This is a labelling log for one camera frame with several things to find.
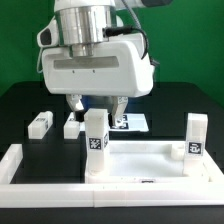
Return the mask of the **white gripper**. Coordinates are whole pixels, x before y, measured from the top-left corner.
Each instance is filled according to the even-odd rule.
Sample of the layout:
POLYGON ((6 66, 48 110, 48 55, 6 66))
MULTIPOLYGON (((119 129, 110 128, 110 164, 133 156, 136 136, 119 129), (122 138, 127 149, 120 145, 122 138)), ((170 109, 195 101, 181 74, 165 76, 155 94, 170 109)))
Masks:
POLYGON ((81 95, 124 96, 114 97, 112 108, 113 126, 122 126, 127 97, 147 95, 153 87, 154 66, 148 55, 142 58, 143 51, 139 33, 95 44, 90 57, 72 58, 67 47, 46 49, 42 54, 46 87, 52 94, 67 94, 76 121, 83 120, 81 95))

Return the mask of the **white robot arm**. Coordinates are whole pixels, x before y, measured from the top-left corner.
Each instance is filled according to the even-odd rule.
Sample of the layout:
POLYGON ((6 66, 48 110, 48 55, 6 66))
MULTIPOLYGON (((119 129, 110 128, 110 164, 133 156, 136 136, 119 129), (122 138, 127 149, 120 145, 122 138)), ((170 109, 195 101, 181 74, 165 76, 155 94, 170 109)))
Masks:
POLYGON ((140 25, 124 25, 116 12, 172 1, 55 0, 54 17, 37 36, 48 90, 64 94, 73 110, 83 95, 109 96, 113 125, 121 126, 128 100, 151 91, 156 63, 140 25))

